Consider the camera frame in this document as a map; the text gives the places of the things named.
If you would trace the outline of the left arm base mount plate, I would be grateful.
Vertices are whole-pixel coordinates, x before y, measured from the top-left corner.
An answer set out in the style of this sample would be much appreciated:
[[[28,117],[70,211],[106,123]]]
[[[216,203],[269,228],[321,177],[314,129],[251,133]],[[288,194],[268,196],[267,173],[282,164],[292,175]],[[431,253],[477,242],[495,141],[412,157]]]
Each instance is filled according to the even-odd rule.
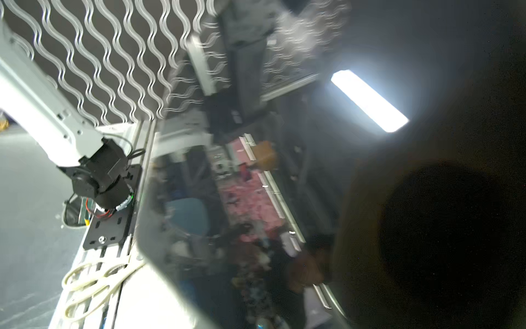
[[[99,249],[122,243],[130,230],[136,190],[142,175],[142,167],[133,164],[128,167],[123,182],[128,187],[127,199],[116,208],[101,208],[92,200],[86,199],[84,209],[90,225],[82,247],[84,250]]]

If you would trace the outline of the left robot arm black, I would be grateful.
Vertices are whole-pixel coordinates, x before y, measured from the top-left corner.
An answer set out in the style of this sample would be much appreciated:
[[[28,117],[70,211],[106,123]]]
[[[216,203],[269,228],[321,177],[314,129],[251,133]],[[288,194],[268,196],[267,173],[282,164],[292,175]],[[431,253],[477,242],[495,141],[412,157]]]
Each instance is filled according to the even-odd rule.
[[[128,157],[112,139],[81,118],[1,24],[1,109],[71,179],[73,191],[106,211],[120,211],[134,191],[125,181]]]

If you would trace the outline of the beige handled scissors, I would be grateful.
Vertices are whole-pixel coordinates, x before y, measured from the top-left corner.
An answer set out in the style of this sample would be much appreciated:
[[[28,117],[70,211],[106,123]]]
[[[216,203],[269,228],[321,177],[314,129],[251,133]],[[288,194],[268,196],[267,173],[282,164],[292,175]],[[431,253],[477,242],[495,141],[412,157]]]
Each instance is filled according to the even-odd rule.
[[[144,266],[145,261],[126,256],[88,260],[72,268],[62,279],[62,289],[75,295],[64,305],[62,318],[67,322],[86,319],[104,306],[128,277]],[[74,315],[73,310],[86,301],[94,304],[82,314]]]

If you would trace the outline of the black smartphone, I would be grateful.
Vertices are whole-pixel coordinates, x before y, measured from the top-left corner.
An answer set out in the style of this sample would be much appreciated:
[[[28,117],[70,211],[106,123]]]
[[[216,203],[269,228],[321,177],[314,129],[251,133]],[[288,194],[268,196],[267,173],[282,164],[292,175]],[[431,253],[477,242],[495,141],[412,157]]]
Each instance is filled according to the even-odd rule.
[[[234,84],[163,121],[135,328],[525,327],[525,2],[210,1]]]

